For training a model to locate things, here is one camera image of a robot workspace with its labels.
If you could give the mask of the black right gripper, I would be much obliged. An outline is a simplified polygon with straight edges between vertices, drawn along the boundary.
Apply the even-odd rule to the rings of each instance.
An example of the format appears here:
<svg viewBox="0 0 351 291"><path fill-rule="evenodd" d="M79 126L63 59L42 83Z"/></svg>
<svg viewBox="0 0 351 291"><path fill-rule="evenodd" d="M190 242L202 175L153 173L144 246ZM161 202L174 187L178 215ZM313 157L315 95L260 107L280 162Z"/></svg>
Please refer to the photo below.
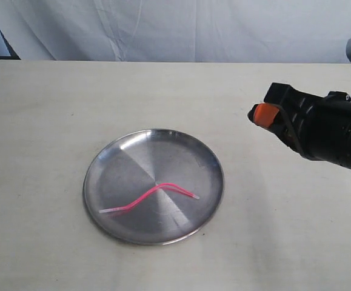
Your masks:
<svg viewBox="0 0 351 291"><path fill-rule="evenodd" d="M305 159L351 170L351 97L347 93L331 91L319 97L274 82L264 102L248 112L252 123L268 128Z"/></svg>

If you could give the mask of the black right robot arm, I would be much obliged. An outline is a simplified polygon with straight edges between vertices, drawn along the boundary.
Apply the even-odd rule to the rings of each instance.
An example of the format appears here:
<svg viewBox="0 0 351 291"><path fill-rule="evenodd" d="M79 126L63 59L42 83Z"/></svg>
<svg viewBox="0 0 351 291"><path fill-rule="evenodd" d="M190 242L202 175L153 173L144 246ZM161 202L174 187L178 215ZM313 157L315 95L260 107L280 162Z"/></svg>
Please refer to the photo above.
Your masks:
<svg viewBox="0 0 351 291"><path fill-rule="evenodd" d="M303 158L351 170L351 97L347 93L331 91L320 97L274 82L248 118Z"/></svg>

